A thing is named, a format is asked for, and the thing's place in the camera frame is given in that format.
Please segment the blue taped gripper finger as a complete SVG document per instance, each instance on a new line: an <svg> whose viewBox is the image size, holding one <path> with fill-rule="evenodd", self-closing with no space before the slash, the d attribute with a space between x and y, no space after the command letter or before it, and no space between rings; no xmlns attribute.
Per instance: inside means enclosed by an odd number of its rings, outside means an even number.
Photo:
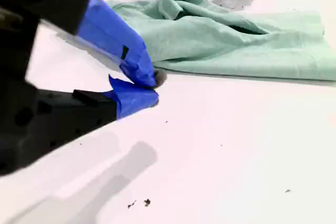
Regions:
<svg viewBox="0 0 336 224"><path fill-rule="evenodd" d="M112 58L135 84L156 88L164 82L143 39L104 0L43 1L42 19Z"/></svg>
<svg viewBox="0 0 336 224"><path fill-rule="evenodd" d="M158 104L159 95L151 88L108 76L111 90L92 92L75 90L72 97L82 102L87 112L75 128L76 136L85 135L111 122Z"/></svg>

